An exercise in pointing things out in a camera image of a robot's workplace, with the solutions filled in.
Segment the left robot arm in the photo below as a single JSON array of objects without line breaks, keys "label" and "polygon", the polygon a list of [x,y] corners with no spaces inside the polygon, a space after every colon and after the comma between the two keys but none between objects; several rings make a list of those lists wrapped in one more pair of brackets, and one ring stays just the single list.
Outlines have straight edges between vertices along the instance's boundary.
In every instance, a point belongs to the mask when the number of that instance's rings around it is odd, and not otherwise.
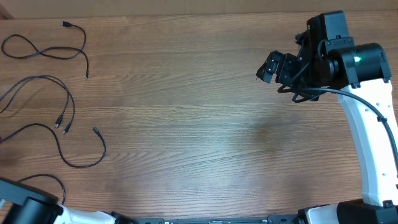
[{"label": "left robot arm", "polygon": [[58,198],[35,187],[1,178],[1,200],[12,203],[3,224],[115,224],[135,223],[117,213],[69,209]]}]

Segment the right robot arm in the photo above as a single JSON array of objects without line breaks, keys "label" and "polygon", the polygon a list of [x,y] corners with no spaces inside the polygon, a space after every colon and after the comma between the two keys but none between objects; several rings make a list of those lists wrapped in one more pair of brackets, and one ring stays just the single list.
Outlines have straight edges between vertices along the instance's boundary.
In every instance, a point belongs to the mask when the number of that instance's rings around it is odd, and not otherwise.
[{"label": "right robot arm", "polygon": [[268,217],[267,223],[396,223],[397,123],[391,70],[377,43],[356,45],[343,11],[319,14],[295,36],[297,55],[273,51],[257,70],[296,103],[336,95],[348,120],[361,169],[361,198]]}]

